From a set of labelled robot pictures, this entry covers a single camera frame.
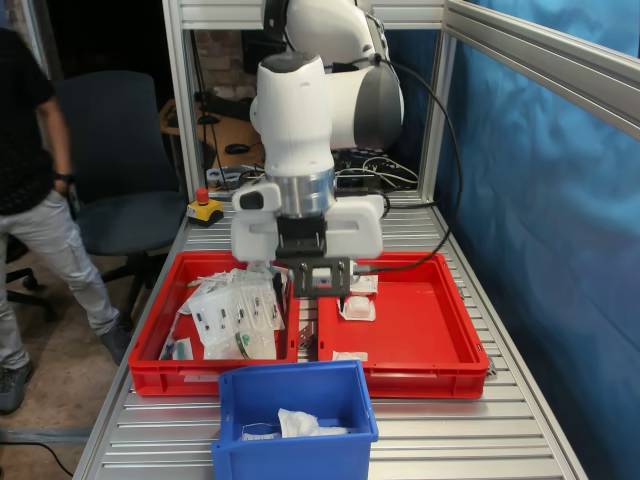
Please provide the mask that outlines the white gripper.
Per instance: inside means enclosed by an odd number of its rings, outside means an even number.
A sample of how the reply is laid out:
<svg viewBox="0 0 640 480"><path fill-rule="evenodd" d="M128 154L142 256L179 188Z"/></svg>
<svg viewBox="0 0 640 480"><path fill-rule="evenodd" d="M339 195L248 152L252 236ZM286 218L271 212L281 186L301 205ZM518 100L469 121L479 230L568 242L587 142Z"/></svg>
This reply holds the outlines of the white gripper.
<svg viewBox="0 0 640 480"><path fill-rule="evenodd" d="M274 260L280 240L277 229L280 211L270 206L259 210L246 209L240 205L240 199L239 193L232 197L235 214L231 224L231 250L234 257L238 260ZM382 199L375 195L338 199L324 216L327 222L325 255L349 259L378 257L383 251L383 213ZM252 263L252 271L271 282L279 310L284 313L283 269L269 262L257 261ZM339 297L341 313L345 312L353 286L360 279L356 261L350 261L349 272L347 293Z"/></svg>

